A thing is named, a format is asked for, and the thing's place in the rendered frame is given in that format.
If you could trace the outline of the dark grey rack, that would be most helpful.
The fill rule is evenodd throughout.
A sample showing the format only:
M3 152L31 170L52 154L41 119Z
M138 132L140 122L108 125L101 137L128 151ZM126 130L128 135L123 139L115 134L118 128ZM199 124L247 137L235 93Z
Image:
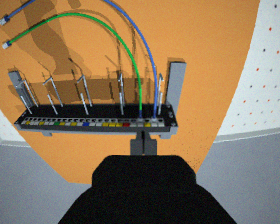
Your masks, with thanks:
M15 89L26 107L26 110L14 125L18 131L41 132L48 137L52 137L51 133L136 135L137 131L149 131L150 135L160 135L160 139L171 139L171 135L176 135L178 131L175 116L180 101L186 66L186 62L170 62L165 104L161 104L160 84L164 80L162 74L159 74L155 114L153 113L154 104L142 104L141 114L139 113L139 104L124 104L122 73L118 78L118 82L121 81L122 92L122 96L119 92L120 104L92 104L83 74L77 83L83 78L90 104L85 104L82 93L80 95L84 105L62 104L53 79L50 77L43 85L51 79L60 104L53 104L49 94L47 94L51 105L38 106L26 80L22 81L19 72L8 72L13 86L16 86ZM23 82L25 82L36 105L34 105Z

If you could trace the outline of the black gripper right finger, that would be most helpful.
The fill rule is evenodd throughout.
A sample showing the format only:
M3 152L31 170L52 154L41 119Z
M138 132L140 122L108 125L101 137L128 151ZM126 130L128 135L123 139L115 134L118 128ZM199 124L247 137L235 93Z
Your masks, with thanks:
M157 140L151 139L149 131L143 131L143 154L157 155Z

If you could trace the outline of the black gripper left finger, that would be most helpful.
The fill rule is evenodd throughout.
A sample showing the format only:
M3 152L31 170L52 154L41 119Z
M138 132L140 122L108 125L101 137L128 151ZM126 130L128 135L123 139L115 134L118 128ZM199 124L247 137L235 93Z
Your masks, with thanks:
M130 155L143 155L143 131L137 131L136 138L130 140Z

